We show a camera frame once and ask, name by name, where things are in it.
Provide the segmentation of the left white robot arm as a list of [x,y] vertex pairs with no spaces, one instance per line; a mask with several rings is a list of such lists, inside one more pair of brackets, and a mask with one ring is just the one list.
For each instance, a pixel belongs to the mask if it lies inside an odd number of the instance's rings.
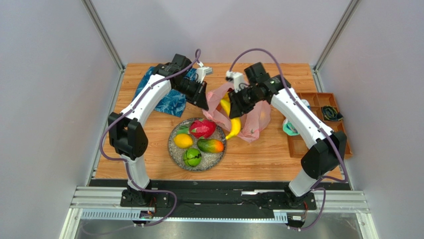
[[204,78],[213,71],[200,62],[200,55],[201,50],[197,49],[194,61],[176,54],[171,62],[158,64],[137,97],[120,113],[112,112],[108,116],[108,127],[103,135],[108,136],[119,155],[117,160],[124,162],[128,175],[128,187],[122,195],[125,202],[146,206],[160,193],[151,189],[146,172],[143,155],[148,138],[143,127],[165,95],[176,90],[185,95],[188,103],[208,110]]

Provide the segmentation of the yellow fake lemon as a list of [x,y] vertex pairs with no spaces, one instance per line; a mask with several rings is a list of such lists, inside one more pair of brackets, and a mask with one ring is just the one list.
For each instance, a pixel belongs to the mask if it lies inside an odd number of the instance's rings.
[[177,147],[182,149],[190,148],[194,144],[192,137],[185,133],[177,134],[173,141]]

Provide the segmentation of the fake mango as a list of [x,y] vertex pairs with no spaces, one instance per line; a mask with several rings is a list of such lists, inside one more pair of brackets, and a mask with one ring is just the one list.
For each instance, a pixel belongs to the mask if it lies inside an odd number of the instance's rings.
[[197,147],[206,153],[221,153],[224,151],[224,144],[217,139],[199,139]]

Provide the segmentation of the red fake dragon fruit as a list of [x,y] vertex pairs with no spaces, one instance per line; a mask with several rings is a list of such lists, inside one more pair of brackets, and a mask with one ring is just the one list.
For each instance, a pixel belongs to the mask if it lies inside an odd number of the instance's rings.
[[208,119],[197,119],[189,126],[184,125],[178,128],[177,134],[189,134],[196,139],[207,139],[216,130],[216,124]]

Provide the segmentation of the yellow fake banana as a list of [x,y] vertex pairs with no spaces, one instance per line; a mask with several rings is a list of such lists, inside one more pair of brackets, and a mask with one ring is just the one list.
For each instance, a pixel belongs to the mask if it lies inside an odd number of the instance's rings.
[[[228,93],[225,93],[223,98],[220,100],[220,105],[223,108],[224,112],[229,117],[231,106],[230,106],[230,100],[229,100]],[[231,130],[230,130],[229,134],[226,136],[226,138],[225,138],[226,140],[229,140],[229,139],[237,136],[241,131],[241,120],[240,120],[240,118],[230,119],[230,123],[231,123]]]

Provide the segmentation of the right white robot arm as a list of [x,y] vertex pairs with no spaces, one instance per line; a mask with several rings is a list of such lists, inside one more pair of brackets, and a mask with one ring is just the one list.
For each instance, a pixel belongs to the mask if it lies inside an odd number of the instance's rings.
[[266,101],[286,117],[306,143],[308,151],[301,159],[302,168],[284,189],[288,206],[300,205],[307,193],[343,163],[347,136],[314,115],[282,73],[271,77],[260,62],[246,68],[244,73],[228,70],[225,78],[234,84],[234,90],[229,92],[231,119]]

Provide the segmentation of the pink plastic bag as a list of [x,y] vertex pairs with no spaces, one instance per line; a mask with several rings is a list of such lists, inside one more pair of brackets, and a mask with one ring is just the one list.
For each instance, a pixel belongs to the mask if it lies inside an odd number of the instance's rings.
[[[231,130],[231,122],[228,115],[220,108],[220,101],[229,89],[233,89],[233,83],[225,83],[217,89],[206,93],[209,110],[203,111],[205,118],[214,121],[222,129]],[[256,141],[260,132],[264,130],[271,120],[271,107],[266,101],[260,101],[254,109],[241,118],[241,131],[239,138],[251,143]]]

